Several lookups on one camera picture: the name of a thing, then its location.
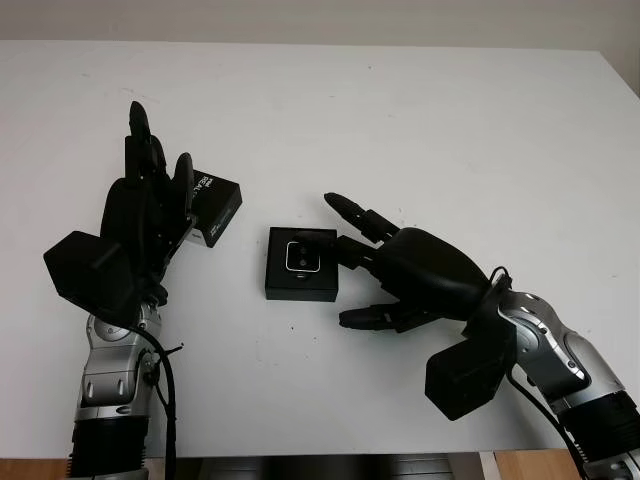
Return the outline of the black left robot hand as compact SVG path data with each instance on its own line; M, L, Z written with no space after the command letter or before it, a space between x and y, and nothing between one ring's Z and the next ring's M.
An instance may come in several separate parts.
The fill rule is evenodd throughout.
M134 285L143 301L163 306L162 286L169 263L196 223L192 212L195 174L192 157L182 153L174 174L160 140L151 133L143 105L129 109L130 134L124 141L124 176L111 186L100 236L126 252Z

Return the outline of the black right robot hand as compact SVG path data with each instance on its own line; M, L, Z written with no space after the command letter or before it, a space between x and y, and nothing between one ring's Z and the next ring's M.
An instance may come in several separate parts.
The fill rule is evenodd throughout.
M372 243L342 235L325 248L327 254L349 269L365 269L397 298L343 311L340 326L404 333L440 318L465 321L479 306L490 280L459 249L422 229L400 228L338 193L324 199Z

